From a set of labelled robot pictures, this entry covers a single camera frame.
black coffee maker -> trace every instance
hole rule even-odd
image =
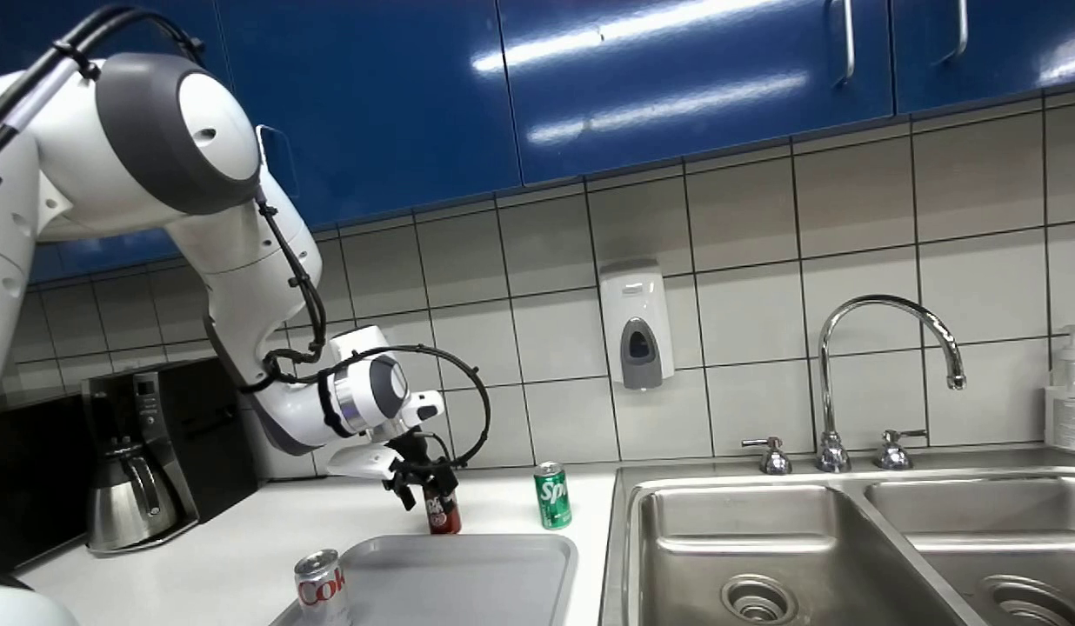
[[[97,446],[88,547],[97,558],[145,551],[187,518],[154,450],[154,412],[133,375],[89,378],[88,423]]]
[[[261,488],[219,358],[89,378],[83,397],[97,440],[89,554],[160,547]]]

overhead cabinet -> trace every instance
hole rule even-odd
[[[1075,0],[892,0],[902,114],[1075,85]]]
[[[0,0],[0,72],[93,0]],[[1075,0],[154,0],[313,230],[1075,85]],[[123,35],[114,50],[154,50]],[[43,280],[168,259],[63,244]]]
[[[892,117],[885,0],[501,0],[524,181]]]

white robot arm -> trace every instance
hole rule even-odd
[[[328,341],[313,288],[319,251],[267,175],[234,95],[183,56],[88,58],[97,37],[128,22],[155,22],[183,56],[195,56],[195,41],[168,18],[107,6],[79,22],[30,70],[0,77],[0,369],[38,239],[155,227],[201,274],[210,339],[261,406],[271,441],[291,452],[335,440],[386,450],[340,474],[386,479],[402,506],[408,484],[445,478],[453,488],[448,465],[463,465],[488,429],[467,457],[428,458],[416,429],[443,413],[443,397],[402,390],[388,354],[398,348],[375,328]],[[310,351],[267,348],[299,309],[313,319]],[[435,348],[402,351],[459,365],[488,412],[468,365]]]

countertop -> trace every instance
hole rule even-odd
[[[574,521],[561,535],[576,547],[568,626],[597,623],[612,484],[612,470],[568,478]],[[459,507],[463,535],[546,531],[529,474],[467,474]],[[402,510],[375,484],[267,484],[168,547],[107,561],[77,547],[23,582],[79,626],[266,626],[291,603],[304,554],[424,531],[424,510]]]

sink basin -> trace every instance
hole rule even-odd
[[[1075,626],[1075,457],[623,470],[603,626]]]
[[[823,488],[649,484],[637,492],[637,626],[959,623],[860,507]]]
[[[876,510],[998,626],[1075,626],[1075,478],[893,479]]]

